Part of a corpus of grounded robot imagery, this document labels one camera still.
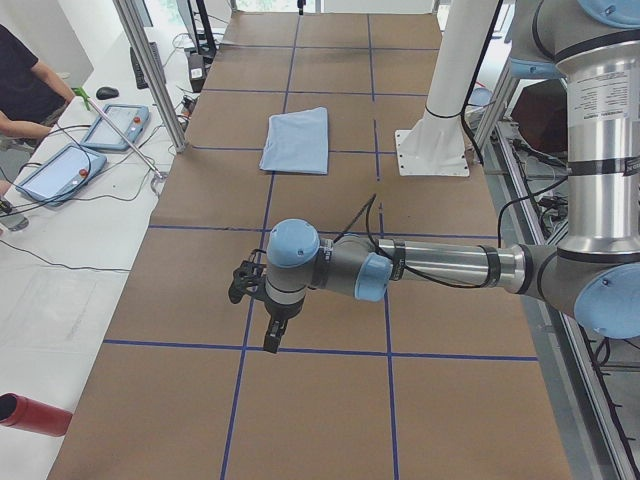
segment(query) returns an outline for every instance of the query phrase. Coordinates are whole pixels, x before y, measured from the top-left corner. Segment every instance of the warning label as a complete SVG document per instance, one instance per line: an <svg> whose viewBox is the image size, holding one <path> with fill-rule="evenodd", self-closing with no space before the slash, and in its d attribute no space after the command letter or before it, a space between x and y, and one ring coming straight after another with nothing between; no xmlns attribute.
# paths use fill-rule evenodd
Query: warning label
<svg viewBox="0 0 640 480"><path fill-rule="evenodd" d="M640 70L613 72L569 84L569 126L640 119Z"/></svg>

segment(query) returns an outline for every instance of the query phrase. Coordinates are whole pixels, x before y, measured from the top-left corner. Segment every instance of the person's arm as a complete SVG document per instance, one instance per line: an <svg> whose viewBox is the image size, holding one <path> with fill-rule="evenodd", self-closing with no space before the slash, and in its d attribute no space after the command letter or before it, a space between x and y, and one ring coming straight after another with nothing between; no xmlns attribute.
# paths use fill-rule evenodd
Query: person's arm
<svg viewBox="0 0 640 480"><path fill-rule="evenodd" d="M7 137L41 139L46 137L50 131L51 127L45 127L39 123L11 120L0 111L0 133Z"/></svg>
<svg viewBox="0 0 640 480"><path fill-rule="evenodd" d="M38 62L31 67L31 72L42 80L44 83L49 85L49 88L60 95L67 103L71 103L75 94L69 88L69 85L64 83L56 72L51 70L51 67L44 63L42 60L38 60Z"/></svg>

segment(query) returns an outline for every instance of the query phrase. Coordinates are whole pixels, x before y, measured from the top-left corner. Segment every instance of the white pole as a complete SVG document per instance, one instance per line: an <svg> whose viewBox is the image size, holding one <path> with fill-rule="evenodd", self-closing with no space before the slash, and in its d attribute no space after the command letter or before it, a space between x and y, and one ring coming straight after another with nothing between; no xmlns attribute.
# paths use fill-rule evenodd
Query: white pole
<svg viewBox="0 0 640 480"><path fill-rule="evenodd" d="M464 106L499 1L452 1L427 109L413 130L396 131L400 175L469 175L457 114Z"/></svg>

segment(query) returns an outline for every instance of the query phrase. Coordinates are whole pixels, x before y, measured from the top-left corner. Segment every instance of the blue cloth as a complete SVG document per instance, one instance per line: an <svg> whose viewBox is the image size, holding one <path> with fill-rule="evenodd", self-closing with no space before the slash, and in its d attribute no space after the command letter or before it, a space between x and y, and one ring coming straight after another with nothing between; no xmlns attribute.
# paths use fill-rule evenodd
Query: blue cloth
<svg viewBox="0 0 640 480"><path fill-rule="evenodd" d="M328 125L324 107L272 115L260 168L326 175L329 163Z"/></svg>

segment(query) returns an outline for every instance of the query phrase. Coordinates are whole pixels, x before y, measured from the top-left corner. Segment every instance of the red cylinder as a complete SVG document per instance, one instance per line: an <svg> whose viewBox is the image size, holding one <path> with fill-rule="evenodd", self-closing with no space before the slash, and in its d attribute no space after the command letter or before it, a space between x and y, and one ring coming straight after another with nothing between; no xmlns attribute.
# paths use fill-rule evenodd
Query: red cylinder
<svg viewBox="0 0 640 480"><path fill-rule="evenodd" d="M73 415L27 397L6 393L0 396L0 425L61 437L67 433Z"/></svg>

